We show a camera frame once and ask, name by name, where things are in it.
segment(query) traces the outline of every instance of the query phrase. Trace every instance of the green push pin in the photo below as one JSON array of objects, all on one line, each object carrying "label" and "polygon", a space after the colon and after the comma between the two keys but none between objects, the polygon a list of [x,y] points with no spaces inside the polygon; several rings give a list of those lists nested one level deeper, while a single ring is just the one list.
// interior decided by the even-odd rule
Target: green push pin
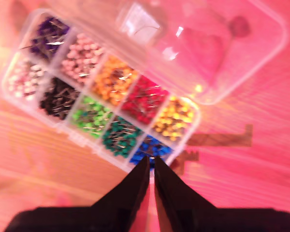
[{"label": "green push pin", "polygon": [[122,153],[121,156],[126,159],[129,155],[127,153]]},{"label": "green push pin", "polygon": [[130,140],[130,145],[131,145],[131,146],[134,146],[135,144],[136,144],[136,140],[135,140],[135,139],[131,139],[131,140]]},{"label": "green push pin", "polygon": [[94,104],[95,103],[95,101],[91,97],[88,97],[88,96],[84,97],[83,102],[85,104]]}]

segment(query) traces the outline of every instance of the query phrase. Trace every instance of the wooden table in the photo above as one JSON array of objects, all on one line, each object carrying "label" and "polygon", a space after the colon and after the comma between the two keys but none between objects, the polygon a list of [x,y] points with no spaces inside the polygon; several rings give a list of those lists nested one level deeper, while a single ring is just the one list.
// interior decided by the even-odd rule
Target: wooden table
[{"label": "wooden table", "polygon": [[[290,27],[290,0],[265,3]],[[0,71],[27,14],[43,4],[0,0]],[[182,179],[218,207],[290,211],[290,42],[227,98],[201,110],[200,127],[173,164]],[[0,231],[21,210],[93,204],[125,175],[0,97]],[[148,215],[147,231],[159,231],[152,185],[147,199],[140,215]]]}]

